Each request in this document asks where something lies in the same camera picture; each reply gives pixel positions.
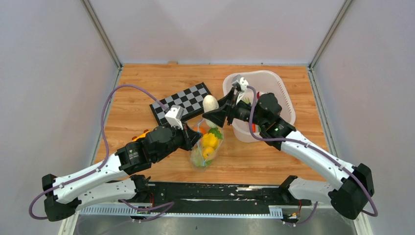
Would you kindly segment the yellow toy lemon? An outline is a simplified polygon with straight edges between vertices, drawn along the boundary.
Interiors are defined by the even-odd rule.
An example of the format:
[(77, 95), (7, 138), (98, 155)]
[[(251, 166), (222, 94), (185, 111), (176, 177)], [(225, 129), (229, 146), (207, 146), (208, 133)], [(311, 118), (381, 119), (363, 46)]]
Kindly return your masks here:
[(204, 160), (213, 158), (215, 154), (216, 154), (216, 149), (211, 146), (205, 146), (202, 149), (202, 157)]

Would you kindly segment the green toy cabbage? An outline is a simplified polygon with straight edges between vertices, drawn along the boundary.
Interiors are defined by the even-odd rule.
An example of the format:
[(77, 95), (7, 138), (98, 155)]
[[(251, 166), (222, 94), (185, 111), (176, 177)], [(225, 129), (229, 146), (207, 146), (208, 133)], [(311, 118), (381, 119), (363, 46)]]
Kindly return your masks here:
[(200, 149), (198, 147), (195, 147), (190, 152), (190, 161), (195, 167), (207, 167), (213, 162), (213, 159), (205, 160), (202, 156), (202, 152), (200, 151)]

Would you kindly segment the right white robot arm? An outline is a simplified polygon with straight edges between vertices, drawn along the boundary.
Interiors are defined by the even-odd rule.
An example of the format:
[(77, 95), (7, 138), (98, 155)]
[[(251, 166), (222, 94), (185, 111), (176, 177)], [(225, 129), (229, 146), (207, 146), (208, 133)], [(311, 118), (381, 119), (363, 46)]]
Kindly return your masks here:
[(345, 162), (307, 139), (280, 116), (282, 107), (273, 93), (254, 95), (252, 104), (239, 100), (240, 93), (232, 88), (218, 101), (219, 107), (204, 112), (203, 118), (220, 127), (232, 124), (234, 119), (248, 122), (249, 126), (259, 126), (259, 136), (252, 133), (252, 137), (297, 158), (326, 180), (320, 182), (288, 177), (283, 183), (285, 187), (279, 191), (283, 203), (290, 205), (298, 199), (330, 203), (348, 219), (356, 219), (361, 213), (372, 217), (379, 215), (372, 199), (372, 171), (367, 165), (360, 163), (355, 166)]

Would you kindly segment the large toy orange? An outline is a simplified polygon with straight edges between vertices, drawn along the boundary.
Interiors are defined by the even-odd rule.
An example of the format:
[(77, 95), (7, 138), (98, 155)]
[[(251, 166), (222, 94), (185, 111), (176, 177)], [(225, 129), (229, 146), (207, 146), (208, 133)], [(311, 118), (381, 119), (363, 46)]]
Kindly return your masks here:
[(198, 131), (201, 132), (203, 135), (207, 133), (203, 127), (199, 127)]

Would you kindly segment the yellow toy pear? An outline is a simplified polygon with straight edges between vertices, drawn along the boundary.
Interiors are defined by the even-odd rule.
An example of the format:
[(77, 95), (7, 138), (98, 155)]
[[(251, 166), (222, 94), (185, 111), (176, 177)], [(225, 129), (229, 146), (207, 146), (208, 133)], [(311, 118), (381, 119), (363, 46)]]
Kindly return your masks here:
[(216, 149), (219, 142), (219, 139), (213, 133), (206, 133), (202, 137), (202, 147), (211, 146)]

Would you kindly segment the white toy radish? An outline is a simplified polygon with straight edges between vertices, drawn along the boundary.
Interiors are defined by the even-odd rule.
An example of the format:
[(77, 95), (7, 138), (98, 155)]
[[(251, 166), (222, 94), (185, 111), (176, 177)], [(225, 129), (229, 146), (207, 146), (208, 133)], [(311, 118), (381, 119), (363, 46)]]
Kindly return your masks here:
[[(214, 96), (208, 94), (207, 96), (204, 97), (204, 100), (203, 100), (204, 113), (216, 110), (218, 108), (219, 108), (219, 104), (218, 104), (217, 99)], [(215, 123), (211, 122), (210, 120), (207, 120), (206, 118), (205, 118), (205, 121), (206, 121), (206, 124), (210, 128), (217, 128), (218, 127)]]

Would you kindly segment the clear zip top bag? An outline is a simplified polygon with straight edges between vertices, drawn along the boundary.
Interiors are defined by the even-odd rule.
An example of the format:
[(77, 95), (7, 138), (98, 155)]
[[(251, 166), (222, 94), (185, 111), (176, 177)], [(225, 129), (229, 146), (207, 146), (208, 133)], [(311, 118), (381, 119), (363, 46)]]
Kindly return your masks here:
[(224, 132), (221, 127), (210, 127), (204, 118), (192, 129), (202, 133), (202, 137), (190, 152), (190, 162), (195, 168), (204, 170), (219, 155), (218, 152), (225, 138)]

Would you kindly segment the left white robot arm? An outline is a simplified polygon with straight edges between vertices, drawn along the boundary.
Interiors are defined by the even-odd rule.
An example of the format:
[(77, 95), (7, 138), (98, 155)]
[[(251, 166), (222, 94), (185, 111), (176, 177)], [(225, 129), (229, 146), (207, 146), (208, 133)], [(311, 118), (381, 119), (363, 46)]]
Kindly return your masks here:
[(186, 123), (183, 128), (158, 126), (95, 165), (67, 176), (45, 175), (47, 220), (60, 221), (85, 207), (112, 200), (145, 202), (150, 196), (149, 180), (139, 172), (177, 149), (192, 150), (202, 136)]

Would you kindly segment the white plastic basket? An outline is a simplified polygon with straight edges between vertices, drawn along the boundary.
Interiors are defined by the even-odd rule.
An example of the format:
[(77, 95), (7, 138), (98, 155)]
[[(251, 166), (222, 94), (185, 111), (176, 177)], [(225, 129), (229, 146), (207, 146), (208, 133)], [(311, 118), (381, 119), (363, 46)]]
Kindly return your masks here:
[[(294, 125), (296, 114), (293, 103), (289, 97), (288, 91), (282, 79), (274, 72), (269, 70), (257, 70), (250, 72), (236, 72), (228, 75), (223, 81), (223, 94), (231, 90), (231, 83), (235, 76), (241, 75), (248, 84), (255, 88), (260, 94), (273, 93), (277, 98), (279, 105), (282, 107), (280, 116), (291, 125)], [(232, 128), (235, 137), (241, 142), (256, 142), (250, 132), (248, 123), (241, 120), (234, 120)]]

